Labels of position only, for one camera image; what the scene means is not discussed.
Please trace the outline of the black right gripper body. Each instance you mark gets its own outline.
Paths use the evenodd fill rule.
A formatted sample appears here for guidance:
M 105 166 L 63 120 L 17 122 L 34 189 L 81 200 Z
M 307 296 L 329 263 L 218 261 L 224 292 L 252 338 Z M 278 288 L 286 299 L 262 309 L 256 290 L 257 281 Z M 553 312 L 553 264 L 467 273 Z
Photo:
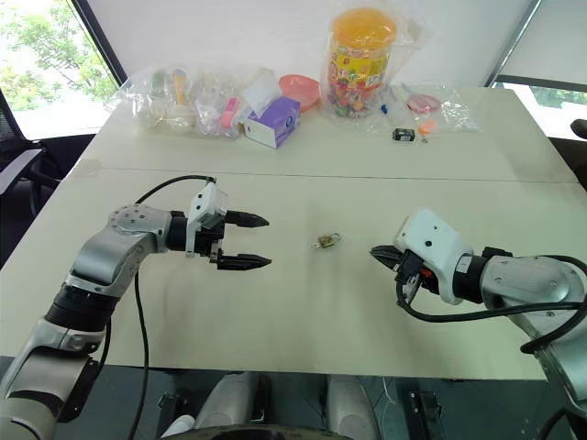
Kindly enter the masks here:
M 420 288 L 431 293 L 435 292 L 435 273 L 413 251 L 406 250 L 399 258 L 394 270 L 395 281 L 400 285 L 404 299 L 414 299 Z

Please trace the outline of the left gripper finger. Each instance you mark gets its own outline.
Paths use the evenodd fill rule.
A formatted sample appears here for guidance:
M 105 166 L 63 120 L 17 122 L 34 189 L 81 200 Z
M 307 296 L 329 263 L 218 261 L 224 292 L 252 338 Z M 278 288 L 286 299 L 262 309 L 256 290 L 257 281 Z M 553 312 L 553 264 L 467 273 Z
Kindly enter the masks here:
M 239 253 L 235 256 L 219 256 L 216 262 L 218 270 L 245 271 L 260 269 L 271 264 L 269 258 L 254 254 Z
M 226 223 L 246 228 L 264 227 L 270 224 L 260 215 L 231 210 L 226 212 Z

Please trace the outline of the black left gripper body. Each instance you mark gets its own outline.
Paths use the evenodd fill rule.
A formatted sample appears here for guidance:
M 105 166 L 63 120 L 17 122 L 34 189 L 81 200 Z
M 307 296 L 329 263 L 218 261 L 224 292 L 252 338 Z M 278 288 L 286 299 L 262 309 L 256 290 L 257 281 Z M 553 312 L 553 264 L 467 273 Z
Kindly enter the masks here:
M 212 225 L 202 225 L 195 233 L 194 252 L 200 257 L 208 258 L 218 270 L 229 270 L 227 259 L 223 254 L 221 241 L 225 234 L 225 220 L 215 221 Z

